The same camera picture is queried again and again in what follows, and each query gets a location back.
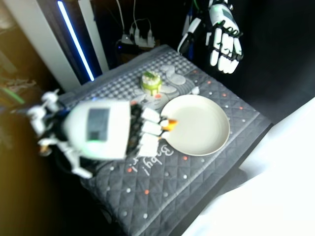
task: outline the plate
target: plate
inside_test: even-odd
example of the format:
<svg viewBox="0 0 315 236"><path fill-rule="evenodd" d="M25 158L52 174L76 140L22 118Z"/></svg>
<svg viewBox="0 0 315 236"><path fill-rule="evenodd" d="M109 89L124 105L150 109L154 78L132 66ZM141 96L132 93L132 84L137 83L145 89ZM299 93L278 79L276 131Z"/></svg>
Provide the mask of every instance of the plate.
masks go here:
<svg viewBox="0 0 315 236"><path fill-rule="evenodd" d="M174 149L187 155L214 153L224 146L230 135L225 112L206 97L179 96L164 107L161 115L178 121L166 140Z"/></svg>

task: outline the robotic arm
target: robotic arm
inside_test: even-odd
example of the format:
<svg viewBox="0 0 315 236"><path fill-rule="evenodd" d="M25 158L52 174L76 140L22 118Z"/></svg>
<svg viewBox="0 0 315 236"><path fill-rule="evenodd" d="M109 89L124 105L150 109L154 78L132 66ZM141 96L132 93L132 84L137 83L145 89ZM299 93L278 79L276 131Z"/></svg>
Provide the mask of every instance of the robotic arm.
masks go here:
<svg viewBox="0 0 315 236"><path fill-rule="evenodd" d="M203 19L195 18L181 40L177 51L185 53L190 43L206 35L205 45L210 51L211 66L223 73L232 74L243 58L239 37L242 36L231 14L227 0L210 0Z"/></svg>
<svg viewBox="0 0 315 236"><path fill-rule="evenodd" d="M43 105L28 111L39 137L40 153L49 155L57 146L72 172L83 178L93 174L80 165L91 160L123 160L127 155L154 157L160 139L167 138L176 121L128 101L100 99L76 105L71 111L58 103L57 92L47 92Z"/></svg>

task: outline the checkered pattern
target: checkered pattern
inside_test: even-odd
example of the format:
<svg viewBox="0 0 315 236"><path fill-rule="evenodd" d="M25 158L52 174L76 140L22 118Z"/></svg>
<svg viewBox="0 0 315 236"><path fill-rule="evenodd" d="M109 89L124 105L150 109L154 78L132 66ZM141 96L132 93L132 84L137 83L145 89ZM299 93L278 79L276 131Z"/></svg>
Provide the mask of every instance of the checkered pattern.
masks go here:
<svg viewBox="0 0 315 236"><path fill-rule="evenodd" d="M200 95L224 109L230 119L231 135L224 148L204 157L183 155L162 141L157 157L160 163L148 165L146 158L136 163L132 158L101 163L96 167L95 177L82 180L83 186L111 212L125 233L132 236L169 235L270 124L221 83L168 47L148 54L146 60L123 70L102 86L81 92L73 98L72 105L94 97L131 100L146 70L161 73L168 84L160 70L163 65L175 66L176 73L189 78L190 87L199 86Z"/></svg>

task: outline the quilted mat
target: quilted mat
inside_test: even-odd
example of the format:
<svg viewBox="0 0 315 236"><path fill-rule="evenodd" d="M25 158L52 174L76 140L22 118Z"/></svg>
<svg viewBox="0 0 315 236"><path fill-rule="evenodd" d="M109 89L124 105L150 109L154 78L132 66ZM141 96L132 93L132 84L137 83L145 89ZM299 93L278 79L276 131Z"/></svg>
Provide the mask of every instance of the quilted mat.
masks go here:
<svg viewBox="0 0 315 236"><path fill-rule="evenodd" d="M141 75L147 70L159 73L163 80L161 94L155 97L140 89ZM157 157L97 163L95 176L81 181L126 235L169 235L270 121L168 46L142 54L61 97L70 108L83 100L118 98L161 111L168 101L190 93L195 86L199 86L200 95L219 104L229 117L231 133L224 148L208 156L194 157L183 155L162 141Z"/></svg>

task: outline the white light bar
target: white light bar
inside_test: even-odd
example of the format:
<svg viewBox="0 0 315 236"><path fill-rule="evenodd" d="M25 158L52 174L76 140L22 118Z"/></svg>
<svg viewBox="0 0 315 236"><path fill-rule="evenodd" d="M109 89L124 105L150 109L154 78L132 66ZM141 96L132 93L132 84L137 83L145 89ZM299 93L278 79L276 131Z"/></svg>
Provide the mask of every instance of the white light bar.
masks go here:
<svg viewBox="0 0 315 236"><path fill-rule="evenodd" d="M74 32L73 27L72 27L72 24L70 22L68 14L67 14L67 12L65 10L65 7L63 5L63 2L62 1L58 1L58 6L59 6L59 9L60 9L60 11L61 11L61 13L63 15L64 21L65 21L65 23L66 23L66 25L68 27L68 30L69 30L69 32L71 34L73 42L74 42L74 44L75 44L75 46L76 46L76 48L77 48L77 50L78 50L78 52L80 54L81 60L82 60L84 66L85 66L85 68L86 68L86 70L87 70L87 72L89 74L90 80L94 81L94 76L93 76L93 74L91 72L91 69L89 67L89 64L88 64L88 62L87 62L87 60L86 60L86 58L85 58L85 56L83 54L83 51L82 51L82 48L81 48L80 43L78 41L78 38L75 35L75 32Z"/></svg>

